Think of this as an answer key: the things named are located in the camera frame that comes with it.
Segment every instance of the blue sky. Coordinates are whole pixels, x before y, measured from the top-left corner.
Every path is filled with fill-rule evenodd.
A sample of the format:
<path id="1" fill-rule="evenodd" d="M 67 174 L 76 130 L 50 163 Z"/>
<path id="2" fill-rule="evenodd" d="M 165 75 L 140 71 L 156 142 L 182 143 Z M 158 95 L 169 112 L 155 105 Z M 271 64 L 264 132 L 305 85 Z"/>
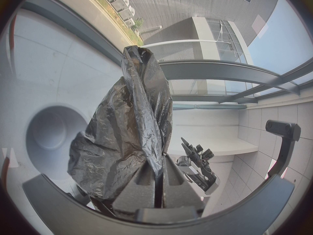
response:
<path id="1" fill-rule="evenodd" d="M 278 0 L 267 25 L 248 47 L 255 66 L 283 74 L 313 57 L 313 44 L 286 0 Z"/>

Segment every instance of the pavement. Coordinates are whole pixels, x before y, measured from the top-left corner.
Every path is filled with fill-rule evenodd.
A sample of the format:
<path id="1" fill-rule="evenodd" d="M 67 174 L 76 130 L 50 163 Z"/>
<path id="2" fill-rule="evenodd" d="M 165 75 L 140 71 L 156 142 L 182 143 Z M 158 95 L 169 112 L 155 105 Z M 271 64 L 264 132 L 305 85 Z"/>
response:
<path id="1" fill-rule="evenodd" d="M 60 0 L 102 33 L 120 52 L 133 45 L 129 37 L 96 0 Z"/>

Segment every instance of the grass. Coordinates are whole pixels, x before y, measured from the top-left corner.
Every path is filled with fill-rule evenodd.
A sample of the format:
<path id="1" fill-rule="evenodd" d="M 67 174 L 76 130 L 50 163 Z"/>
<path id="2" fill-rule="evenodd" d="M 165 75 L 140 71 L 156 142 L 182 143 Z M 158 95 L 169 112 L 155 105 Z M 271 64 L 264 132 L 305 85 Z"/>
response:
<path id="1" fill-rule="evenodd" d="M 136 35 L 135 32 L 133 32 L 131 29 L 129 29 L 123 20 L 120 18 L 118 13 L 112 8 L 110 3 L 107 0 L 97 0 L 103 8 L 106 10 L 108 14 L 111 15 L 111 17 L 114 19 L 114 21 L 119 25 L 121 30 L 129 37 L 129 39 L 132 41 L 134 45 L 142 46 L 143 41 L 140 37 Z"/>

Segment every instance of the trash bag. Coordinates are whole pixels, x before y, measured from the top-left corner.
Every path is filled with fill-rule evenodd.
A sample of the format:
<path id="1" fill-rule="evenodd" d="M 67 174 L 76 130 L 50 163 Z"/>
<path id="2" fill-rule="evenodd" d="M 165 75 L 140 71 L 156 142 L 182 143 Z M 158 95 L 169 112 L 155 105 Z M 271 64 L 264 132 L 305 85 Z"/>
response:
<path id="1" fill-rule="evenodd" d="M 104 97 L 85 132 L 72 141 L 68 173 L 90 196 L 115 199 L 147 160 L 162 175 L 172 132 L 172 98 L 153 53 L 129 46 L 123 77 Z"/>

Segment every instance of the black plastic bag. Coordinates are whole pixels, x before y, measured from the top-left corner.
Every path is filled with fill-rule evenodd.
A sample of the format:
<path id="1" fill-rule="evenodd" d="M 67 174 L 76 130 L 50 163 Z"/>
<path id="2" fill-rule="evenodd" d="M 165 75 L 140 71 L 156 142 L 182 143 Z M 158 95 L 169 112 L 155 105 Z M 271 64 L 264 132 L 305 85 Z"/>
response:
<path id="1" fill-rule="evenodd" d="M 91 196 L 115 199 L 147 160 L 162 174 L 172 132 L 172 98 L 153 53 L 129 46 L 123 77 L 94 113 L 85 133 L 70 147 L 68 173 Z"/>

